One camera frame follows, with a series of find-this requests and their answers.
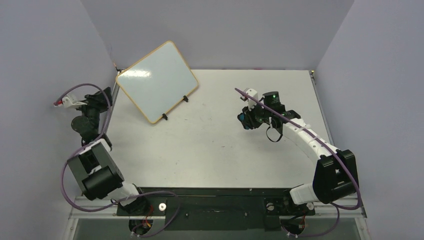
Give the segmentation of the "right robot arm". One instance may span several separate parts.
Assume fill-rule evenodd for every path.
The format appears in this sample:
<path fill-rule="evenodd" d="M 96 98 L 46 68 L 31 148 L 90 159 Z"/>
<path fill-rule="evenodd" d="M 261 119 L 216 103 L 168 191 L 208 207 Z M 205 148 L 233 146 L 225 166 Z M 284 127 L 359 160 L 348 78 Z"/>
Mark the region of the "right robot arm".
<path fill-rule="evenodd" d="M 296 111 L 286 109 L 277 91 L 266 92 L 261 97 L 252 88 L 239 93 L 247 103 L 237 116 L 244 129 L 254 130 L 266 124 L 280 138 L 292 141 L 315 164 L 312 182 L 290 189 L 289 195 L 282 199 L 287 213 L 296 213 L 302 204 L 331 204 L 360 193 L 356 158 L 350 150 L 340 150 L 320 137 Z"/>

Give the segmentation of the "yellow framed whiteboard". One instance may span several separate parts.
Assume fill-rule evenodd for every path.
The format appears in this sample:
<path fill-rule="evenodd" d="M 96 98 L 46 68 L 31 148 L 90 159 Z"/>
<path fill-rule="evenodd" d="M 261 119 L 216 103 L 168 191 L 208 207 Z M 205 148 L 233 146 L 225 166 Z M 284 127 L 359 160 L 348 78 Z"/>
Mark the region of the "yellow framed whiteboard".
<path fill-rule="evenodd" d="M 169 111 L 199 87 L 199 81 L 173 41 L 155 50 L 123 70 L 115 78 L 150 124 L 166 119 Z"/>

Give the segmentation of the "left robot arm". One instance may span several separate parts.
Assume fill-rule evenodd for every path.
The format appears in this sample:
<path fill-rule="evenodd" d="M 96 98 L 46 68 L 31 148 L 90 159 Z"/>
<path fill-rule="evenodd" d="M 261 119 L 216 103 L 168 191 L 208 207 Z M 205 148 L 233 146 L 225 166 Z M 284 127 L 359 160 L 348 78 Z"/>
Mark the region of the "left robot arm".
<path fill-rule="evenodd" d="M 89 200 L 106 197 L 120 200 L 120 210 L 127 214 L 143 215 L 150 204 L 136 185 L 125 182 L 122 172 L 112 159 L 112 143 L 105 133 L 99 131 L 100 115 L 113 105 L 110 87 L 94 94 L 85 95 L 75 102 L 81 114 L 71 121 L 71 128 L 81 137 L 83 149 L 71 157 L 69 166 L 82 194 Z"/>

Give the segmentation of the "blue black whiteboard eraser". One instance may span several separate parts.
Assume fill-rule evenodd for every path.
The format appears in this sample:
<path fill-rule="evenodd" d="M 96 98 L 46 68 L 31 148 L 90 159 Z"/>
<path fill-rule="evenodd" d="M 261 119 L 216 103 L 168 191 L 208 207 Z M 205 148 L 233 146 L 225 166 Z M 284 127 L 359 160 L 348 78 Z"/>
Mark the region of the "blue black whiteboard eraser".
<path fill-rule="evenodd" d="M 251 122 L 248 115 L 242 112 L 239 115 L 237 115 L 237 119 L 240 121 L 240 123 L 242 124 L 245 130 L 252 129 Z"/>

